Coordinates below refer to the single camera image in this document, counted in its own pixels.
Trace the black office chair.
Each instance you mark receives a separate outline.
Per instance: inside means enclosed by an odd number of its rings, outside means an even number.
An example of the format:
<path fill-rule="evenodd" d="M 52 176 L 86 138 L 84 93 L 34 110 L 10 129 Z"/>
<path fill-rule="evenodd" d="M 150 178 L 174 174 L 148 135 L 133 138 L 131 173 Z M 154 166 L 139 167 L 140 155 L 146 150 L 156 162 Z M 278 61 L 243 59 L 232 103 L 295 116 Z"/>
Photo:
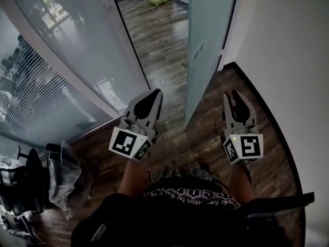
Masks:
<path fill-rule="evenodd" d="M 46 145 L 46 166 L 32 148 L 28 154 L 17 155 L 26 159 L 24 166 L 0 168 L 0 206 L 15 216 L 27 212 L 37 215 L 54 207 L 49 200 L 50 160 L 59 160 L 60 151 L 60 145 Z"/>

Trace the person's black printed shirt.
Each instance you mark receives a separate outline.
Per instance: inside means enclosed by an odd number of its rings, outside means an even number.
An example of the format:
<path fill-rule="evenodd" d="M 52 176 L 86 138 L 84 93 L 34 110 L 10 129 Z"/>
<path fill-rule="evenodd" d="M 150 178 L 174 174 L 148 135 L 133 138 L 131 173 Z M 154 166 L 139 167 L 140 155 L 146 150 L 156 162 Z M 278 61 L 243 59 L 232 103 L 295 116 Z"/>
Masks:
<path fill-rule="evenodd" d="M 70 247 L 292 247 L 276 219 L 245 218 L 241 206 L 212 182 L 162 178 L 137 198 L 106 197 Z"/>

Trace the grey partition post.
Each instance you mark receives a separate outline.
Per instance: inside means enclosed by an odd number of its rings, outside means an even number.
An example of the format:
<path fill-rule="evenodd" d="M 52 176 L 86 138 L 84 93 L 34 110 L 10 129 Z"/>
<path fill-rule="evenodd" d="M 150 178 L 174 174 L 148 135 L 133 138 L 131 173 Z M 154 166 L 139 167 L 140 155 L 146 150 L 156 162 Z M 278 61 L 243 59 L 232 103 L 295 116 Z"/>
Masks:
<path fill-rule="evenodd" d="M 90 87 L 79 78 L 79 76 L 51 49 L 25 17 L 15 0 L 0 0 L 0 7 L 2 7 L 4 13 L 14 27 L 26 39 L 31 47 L 82 96 L 90 100 L 94 105 L 112 117 L 112 119 L 117 119 L 121 116 L 110 103 L 103 100 L 93 87 Z"/>

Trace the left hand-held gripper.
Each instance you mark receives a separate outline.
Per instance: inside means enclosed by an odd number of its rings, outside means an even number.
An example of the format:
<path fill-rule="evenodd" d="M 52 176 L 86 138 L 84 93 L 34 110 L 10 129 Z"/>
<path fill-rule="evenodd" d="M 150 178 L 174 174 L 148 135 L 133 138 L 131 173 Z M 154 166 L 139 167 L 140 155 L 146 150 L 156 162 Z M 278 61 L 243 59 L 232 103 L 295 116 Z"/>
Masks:
<path fill-rule="evenodd" d="M 158 131 L 153 127 L 159 119 L 162 100 L 160 89 L 146 91 L 132 99 L 125 117 L 113 129 L 109 151 L 135 162 L 141 161 L 158 138 Z M 145 123 L 144 128 L 135 122 L 138 120 Z"/>

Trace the frosted glass partition panel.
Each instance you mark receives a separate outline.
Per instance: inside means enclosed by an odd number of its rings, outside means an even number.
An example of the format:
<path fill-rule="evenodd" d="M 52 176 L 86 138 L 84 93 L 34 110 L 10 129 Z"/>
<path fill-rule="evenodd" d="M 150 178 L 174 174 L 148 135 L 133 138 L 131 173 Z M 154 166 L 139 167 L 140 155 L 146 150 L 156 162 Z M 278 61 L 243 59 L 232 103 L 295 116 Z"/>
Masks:
<path fill-rule="evenodd" d="M 120 114 L 144 92 L 130 75 L 102 0 L 15 0 L 51 49 Z"/>

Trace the frosted glass door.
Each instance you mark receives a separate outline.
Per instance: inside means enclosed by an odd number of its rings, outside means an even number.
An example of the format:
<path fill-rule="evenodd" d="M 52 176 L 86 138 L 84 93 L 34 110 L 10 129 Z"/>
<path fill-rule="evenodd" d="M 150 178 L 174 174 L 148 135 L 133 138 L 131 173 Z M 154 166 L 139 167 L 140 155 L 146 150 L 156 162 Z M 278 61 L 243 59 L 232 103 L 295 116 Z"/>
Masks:
<path fill-rule="evenodd" d="M 189 0 L 185 126 L 217 70 L 234 2 Z"/>

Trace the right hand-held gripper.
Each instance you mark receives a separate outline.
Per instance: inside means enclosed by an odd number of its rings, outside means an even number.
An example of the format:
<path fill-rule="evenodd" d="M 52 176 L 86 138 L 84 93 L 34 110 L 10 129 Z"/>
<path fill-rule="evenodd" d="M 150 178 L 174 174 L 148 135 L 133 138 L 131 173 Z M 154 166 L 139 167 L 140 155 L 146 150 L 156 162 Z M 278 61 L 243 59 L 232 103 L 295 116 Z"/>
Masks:
<path fill-rule="evenodd" d="M 249 126 L 257 124 L 256 111 L 249 99 L 236 90 L 232 91 L 232 96 L 234 106 L 228 93 L 223 95 L 226 129 L 233 129 L 238 122 L 248 128 L 225 134 L 223 147 L 231 165 L 250 165 L 264 156 L 263 134 L 257 126 Z"/>

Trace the person's patterned skirt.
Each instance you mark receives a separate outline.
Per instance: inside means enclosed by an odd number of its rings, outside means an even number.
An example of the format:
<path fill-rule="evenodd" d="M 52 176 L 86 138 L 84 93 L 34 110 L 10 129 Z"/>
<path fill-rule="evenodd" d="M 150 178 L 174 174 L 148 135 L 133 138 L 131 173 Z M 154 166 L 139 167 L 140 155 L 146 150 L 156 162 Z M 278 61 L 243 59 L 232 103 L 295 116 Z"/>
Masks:
<path fill-rule="evenodd" d="M 212 171 L 206 162 L 194 162 L 189 165 L 178 166 L 176 161 L 172 161 L 170 165 L 162 165 L 154 175 L 149 173 L 148 186 L 155 185 L 162 179 L 178 178 L 186 181 L 187 178 L 196 178 L 196 181 L 202 180 L 222 188 L 221 177 L 217 171 Z"/>

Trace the clear plastic bag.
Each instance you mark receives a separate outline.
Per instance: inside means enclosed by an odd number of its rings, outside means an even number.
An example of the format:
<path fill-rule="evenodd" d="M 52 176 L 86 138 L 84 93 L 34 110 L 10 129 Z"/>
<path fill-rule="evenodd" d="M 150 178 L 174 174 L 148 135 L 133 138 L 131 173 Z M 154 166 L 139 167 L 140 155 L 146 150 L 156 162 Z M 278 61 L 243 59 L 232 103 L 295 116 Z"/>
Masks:
<path fill-rule="evenodd" d="M 60 145 L 47 144 L 49 191 L 48 200 L 60 208 L 66 220 L 73 217 L 74 211 L 69 205 L 69 195 L 82 173 L 80 160 L 71 146 L 65 141 Z"/>

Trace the dark baseboard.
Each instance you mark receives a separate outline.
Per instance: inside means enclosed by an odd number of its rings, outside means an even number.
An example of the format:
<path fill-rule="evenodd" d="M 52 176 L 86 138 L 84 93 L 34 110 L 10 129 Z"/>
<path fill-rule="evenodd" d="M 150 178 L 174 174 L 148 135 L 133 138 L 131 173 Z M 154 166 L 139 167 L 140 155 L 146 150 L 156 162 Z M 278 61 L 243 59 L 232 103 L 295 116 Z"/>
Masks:
<path fill-rule="evenodd" d="M 270 123 L 272 124 L 278 139 L 281 142 L 281 145 L 283 147 L 283 150 L 287 156 L 287 160 L 290 164 L 290 168 L 294 177 L 294 182 L 295 182 L 295 186 L 296 186 L 296 190 L 297 190 L 297 194 L 303 194 L 303 190 L 302 190 L 302 185 L 301 185 L 301 181 L 300 181 L 300 177 L 298 174 L 298 170 L 296 167 L 296 163 L 294 161 L 293 155 L 291 153 L 291 150 L 289 148 L 289 145 L 280 129 L 279 124 L 277 123 L 275 117 L 273 116 L 270 108 L 268 107 L 268 105 L 266 104 L 266 102 L 264 101 L 264 99 L 262 98 L 261 94 L 258 92 L 258 90 L 255 88 L 255 86 L 252 84 L 252 82 L 249 80 L 249 78 L 246 76 L 246 74 L 242 71 L 242 69 L 233 61 L 230 62 L 228 64 L 225 64 L 223 66 L 223 69 L 229 69 L 232 68 L 235 70 L 235 72 L 240 76 L 240 78 L 244 81 L 244 83 L 247 85 L 247 87 L 249 88 L 249 90 L 252 92 L 252 94 L 254 95 L 255 99 L 257 100 L 257 102 L 259 103 L 259 105 L 261 106 L 261 108 L 263 109 L 263 111 L 265 112 L 267 118 L 269 119 Z"/>

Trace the glass partition panel with blinds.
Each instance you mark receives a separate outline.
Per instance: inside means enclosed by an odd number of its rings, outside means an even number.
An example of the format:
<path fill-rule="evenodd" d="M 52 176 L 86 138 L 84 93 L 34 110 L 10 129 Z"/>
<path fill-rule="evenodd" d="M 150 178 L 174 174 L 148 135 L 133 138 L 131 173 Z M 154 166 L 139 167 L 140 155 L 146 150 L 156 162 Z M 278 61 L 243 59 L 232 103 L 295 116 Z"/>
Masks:
<path fill-rule="evenodd" d="M 109 120 L 31 47 L 0 7 L 0 135 L 44 147 Z"/>

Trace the person's right forearm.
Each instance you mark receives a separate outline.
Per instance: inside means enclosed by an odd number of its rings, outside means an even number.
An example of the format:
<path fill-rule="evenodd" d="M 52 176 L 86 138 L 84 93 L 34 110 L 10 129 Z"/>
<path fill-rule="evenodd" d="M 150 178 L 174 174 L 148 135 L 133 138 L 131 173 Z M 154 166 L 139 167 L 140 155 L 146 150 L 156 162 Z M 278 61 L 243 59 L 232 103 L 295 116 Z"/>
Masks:
<path fill-rule="evenodd" d="M 247 165 L 232 165 L 229 193 L 242 203 L 247 203 L 254 199 L 253 183 Z"/>

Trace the person's left forearm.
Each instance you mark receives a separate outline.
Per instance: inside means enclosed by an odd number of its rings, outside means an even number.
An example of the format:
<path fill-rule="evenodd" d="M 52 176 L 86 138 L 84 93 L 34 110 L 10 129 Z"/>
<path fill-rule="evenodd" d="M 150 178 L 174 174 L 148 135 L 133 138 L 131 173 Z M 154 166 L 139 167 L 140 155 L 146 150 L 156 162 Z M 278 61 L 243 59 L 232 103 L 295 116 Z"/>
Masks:
<path fill-rule="evenodd" d="M 118 193 L 130 198 L 140 197 L 147 186 L 148 177 L 149 172 L 145 163 L 128 160 Z"/>

